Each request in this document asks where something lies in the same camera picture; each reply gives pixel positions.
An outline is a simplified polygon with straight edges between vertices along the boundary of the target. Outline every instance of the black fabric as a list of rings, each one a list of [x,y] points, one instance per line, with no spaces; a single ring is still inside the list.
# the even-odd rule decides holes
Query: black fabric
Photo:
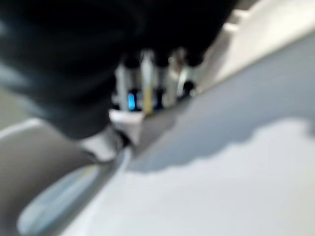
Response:
[[[114,70],[125,52],[214,41],[236,0],[1,0],[0,83],[29,113],[73,139],[109,122]]]

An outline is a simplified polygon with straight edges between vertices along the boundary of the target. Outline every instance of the white surface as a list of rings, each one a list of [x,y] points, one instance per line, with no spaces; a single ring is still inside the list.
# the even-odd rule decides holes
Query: white surface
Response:
[[[126,173],[86,235],[313,236],[309,128],[302,119],[282,120],[189,165]]]
[[[204,88],[210,88],[265,56],[315,31],[315,0],[260,0],[227,42],[216,44],[220,54],[205,72]]]

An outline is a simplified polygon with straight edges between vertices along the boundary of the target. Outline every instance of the blue light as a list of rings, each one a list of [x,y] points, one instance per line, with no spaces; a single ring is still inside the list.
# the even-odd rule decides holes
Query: blue light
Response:
[[[134,96],[131,93],[128,94],[128,106],[129,106],[129,110],[134,110],[136,108]]]

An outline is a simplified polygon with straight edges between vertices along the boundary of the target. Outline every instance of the gray surface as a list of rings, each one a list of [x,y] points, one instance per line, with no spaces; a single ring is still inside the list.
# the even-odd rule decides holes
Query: gray surface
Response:
[[[13,94],[0,88],[0,130],[28,118],[17,100]]]
[[[0,235],[16,236],[16,220],[26,204],[59,178],[91,163],[55,131],[36,123],[1,137]]]

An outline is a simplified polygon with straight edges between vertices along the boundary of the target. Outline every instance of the black sleeve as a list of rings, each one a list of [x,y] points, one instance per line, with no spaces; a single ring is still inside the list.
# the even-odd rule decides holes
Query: black sleeve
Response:
[[[1,0],[0,83],[66,136],[97,133],[121,53],[141,31],[140,8],[126,2]]]

